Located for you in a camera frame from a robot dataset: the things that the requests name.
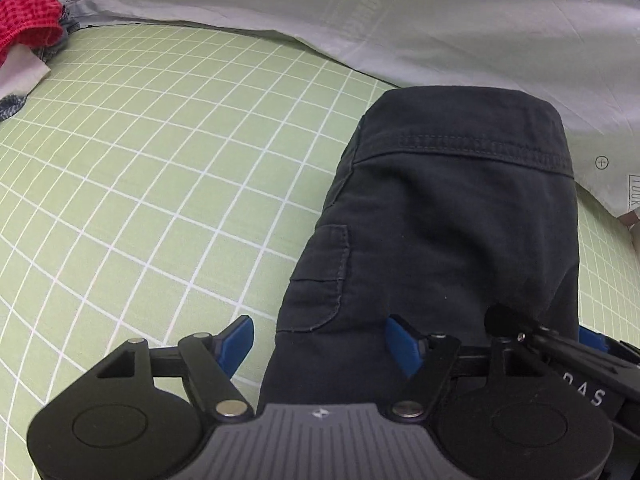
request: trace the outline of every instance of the pile of clothes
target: pile of clothes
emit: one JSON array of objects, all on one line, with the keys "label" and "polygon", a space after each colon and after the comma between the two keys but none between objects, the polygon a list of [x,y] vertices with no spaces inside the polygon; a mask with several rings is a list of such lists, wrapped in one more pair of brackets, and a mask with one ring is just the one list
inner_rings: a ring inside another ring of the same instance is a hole
[{"label": "pile of clothes", "polygon": [[78,28],[59,0],[0,0],[0,121],[20,111]]}]

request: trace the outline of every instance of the red garment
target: red garment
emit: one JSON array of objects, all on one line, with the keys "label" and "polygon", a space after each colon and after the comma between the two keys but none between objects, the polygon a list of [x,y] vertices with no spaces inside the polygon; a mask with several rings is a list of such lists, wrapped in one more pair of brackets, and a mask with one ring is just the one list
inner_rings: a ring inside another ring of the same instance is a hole
[{"label": "red garment", "polygon": [[0,65],[16,43],[51,46],[62,36],[58,0],[0,0]]}]

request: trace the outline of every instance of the dark gray pants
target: dark gray pants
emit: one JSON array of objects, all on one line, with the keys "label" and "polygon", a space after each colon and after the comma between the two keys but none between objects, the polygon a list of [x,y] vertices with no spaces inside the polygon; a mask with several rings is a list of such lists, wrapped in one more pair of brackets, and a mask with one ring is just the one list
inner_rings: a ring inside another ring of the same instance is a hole
[{"label": "dark gray pants", "polygon": [[386,402],[390,314],[488,343],[501,302],[577,338],[577,204],[558,112],[493,88],[385,93],[347,145],[278,316],[269,402]]}]

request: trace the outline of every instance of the white logo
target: white logo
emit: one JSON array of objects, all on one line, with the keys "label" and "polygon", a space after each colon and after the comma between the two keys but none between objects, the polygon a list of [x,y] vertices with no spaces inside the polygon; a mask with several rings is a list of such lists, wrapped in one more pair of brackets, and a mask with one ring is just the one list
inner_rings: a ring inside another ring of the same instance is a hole
[{"label": "white logo", "polygon": [[319,420],[323,420],[331,415],[331,412],[324,408],[318,408],[317,410],[313,410],[311,412],[311,415],[313,415],[315,418],[318,418]]}]

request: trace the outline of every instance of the red checkered cloth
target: red checkered cloth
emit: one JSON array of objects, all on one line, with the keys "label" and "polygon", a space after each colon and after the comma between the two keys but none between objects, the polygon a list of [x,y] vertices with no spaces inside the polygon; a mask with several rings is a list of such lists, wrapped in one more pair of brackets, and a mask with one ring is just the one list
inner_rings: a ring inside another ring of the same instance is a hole
[{"label": "red checkered cloth", "polygon": [[0,0],[0,65],[16,43],[51,46],[62,36],[58,0]]}]

